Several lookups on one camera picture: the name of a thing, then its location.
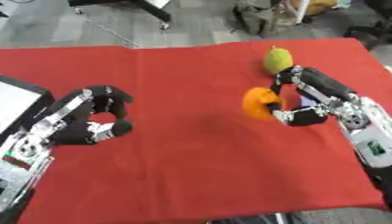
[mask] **office chair wheel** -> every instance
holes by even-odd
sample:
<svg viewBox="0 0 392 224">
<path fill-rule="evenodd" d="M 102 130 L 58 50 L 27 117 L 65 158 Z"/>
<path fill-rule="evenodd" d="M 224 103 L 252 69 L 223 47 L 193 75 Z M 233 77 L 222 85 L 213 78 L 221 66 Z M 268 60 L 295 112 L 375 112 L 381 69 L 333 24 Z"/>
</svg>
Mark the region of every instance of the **office chair wheel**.
<svg viewBox="0 0 392 224">
<path fill-rule="evenodd" d="M 161 30 L 162 31 L 165 31 L 165 30 L 167 30 L 167 29 L 169 29 L 170 28 L 170 24 L 169 23 L 166 23 L 166 22 L 161 22 Z"/>
<path fill-rule="evenodd" d="M 83 9 L 78 8 L 78 7 L 74 8 L 74 10 L 77 15 L 83 15 L 85 13 L 85 11 Z"/>
<path fill-rule="evenodd" d="M 302 22 L 303 22 L 304 24 L 310 24 L 310 23 L 313 22 L 313 18 L 312 18 L 312 17 L 306 16 L 306 17 L 304 17 L 304 18 L 302 19 Z"/>
</svg>

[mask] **table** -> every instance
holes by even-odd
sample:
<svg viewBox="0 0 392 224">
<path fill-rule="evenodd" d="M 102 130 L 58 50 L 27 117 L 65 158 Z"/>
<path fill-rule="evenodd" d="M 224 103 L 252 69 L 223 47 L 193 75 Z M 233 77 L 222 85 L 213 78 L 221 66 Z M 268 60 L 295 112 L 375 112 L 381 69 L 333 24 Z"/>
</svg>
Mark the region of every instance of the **table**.
<svg viewBox="0 0 392 224">
<path fill-rule="evenodd" d="M 50 88 L 57 97 L 92 84 L 135 96 L 128 107 L 132 134 L 56 149 L 21 223 L 126 224 L 383 208 L 333 119 L 290 128 L 242 113 L 245 91 L 271 82 L 261 61 L 272 45 L 392 111 L 392 78 L 353 39 L 0 50 L 3 74 Z M 284 95 L 294 105 L 292 90 Z"/>
</svg>

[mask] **chair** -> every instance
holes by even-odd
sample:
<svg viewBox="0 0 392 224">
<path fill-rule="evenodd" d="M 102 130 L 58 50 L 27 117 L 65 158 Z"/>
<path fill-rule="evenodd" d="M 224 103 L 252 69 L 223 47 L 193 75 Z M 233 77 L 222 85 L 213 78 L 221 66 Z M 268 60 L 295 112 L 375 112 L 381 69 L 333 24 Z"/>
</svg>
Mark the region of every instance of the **chair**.
<svg viewBox="0 0 392 224">
<path fill-rule="evenodd" d="M 373 27 L 350 26 L 344 37 L 356 38 L 361 41 L 368 50 L 371 50 L 392 38 L 392 1 L 365 0 L 365 4 L 383 16 L 385 21 L 379 21 Z"/>
</svg>

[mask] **white cable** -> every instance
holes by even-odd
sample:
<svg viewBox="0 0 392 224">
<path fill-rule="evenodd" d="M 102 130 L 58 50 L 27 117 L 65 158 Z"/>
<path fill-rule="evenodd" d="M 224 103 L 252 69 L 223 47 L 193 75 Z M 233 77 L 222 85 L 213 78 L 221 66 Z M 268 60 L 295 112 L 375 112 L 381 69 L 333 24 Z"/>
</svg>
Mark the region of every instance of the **white cable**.
<svg viewBox="0 0 392 224">
<path fill-rule="evenodd" d="M 18 1 L 18 0 L 8 0 L 8 1 L 13 2 L 15 4 L 29 4 L 29 3 L 34 2 L 35 0 L 21 0 L 21 1 Z"/>
<path fill-rule="evenodd" d="M 139 45 L 139 44 L 136 43 L 135 41 L 133 41 L 133 40 L 131 40 L 131 39 L 128 39 L 128 38 L 125 38 L 125 37 L 121 36 L 121 35 L 118 34 L 117 32 L 112 31 L 112 30 L 106 28 L 105 26 L 103 26 L 103 25 L 101 25 L 101 24 L 96 24 L 93 20 L 91 20 L 91 19 L 89 19 L 89 18 L 87 18 L 87 17 L 83 17 L 83 18 L 84 18 L 86 21 L 88 21 L 89 23 L 91 23 L 91 25 L 96 26 L 96 27 L 98 27 L 98 28 L 100 28 L 100 29 L 103 29 L 103 30 L 106 31 L 106 32 L 110 32 L 111 34 L 115 35 L 115 36 L 118 37 L 119 39 L 124 40 L 125 42 L 128 43 L 128 45 L 131 44 L 131 45 L 133 45 L 133 46 L 136 47 L 136 48 L 143 48 L 142 45 Z"/>
</svg>

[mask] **gray floor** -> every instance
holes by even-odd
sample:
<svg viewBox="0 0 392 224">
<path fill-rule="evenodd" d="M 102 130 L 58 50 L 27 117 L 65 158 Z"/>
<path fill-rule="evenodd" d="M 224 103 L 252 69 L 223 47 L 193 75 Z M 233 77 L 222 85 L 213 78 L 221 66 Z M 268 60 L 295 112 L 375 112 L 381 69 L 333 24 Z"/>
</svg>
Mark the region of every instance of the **gray floor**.
<svg viewBox="0 0 392 224">
<path fill-rule="evenodd" d="M 48 46 L 127 46 L 154 48 L 207 46 L 233 41 L 257 41 L 233 27 L 230 8 L 234 0 L 172 0 L 166 9 L 173 15 L 171 29 L 159 30 L 159 22 L 132 5 L 87 6 L 85 16 L 75 15 L 67 0 L 36 0 L 16 4 L 5 1 L 9 19 L 0 19 L 0 47 Z M 312 24 L 301 24 L 273 39 L 316 39 L 341 37 L 349 25 L 370 25 L 378 19 L 361 0 L 350 10 L 331 10 L 315 17 Z M 392 45 L 382 45 L 372 54 L 392 65 Z M 303 212 L 308 223 L 350 224 L 392 223 L 392 215 L 371 209 L 345 208 Z"/>
</svg>

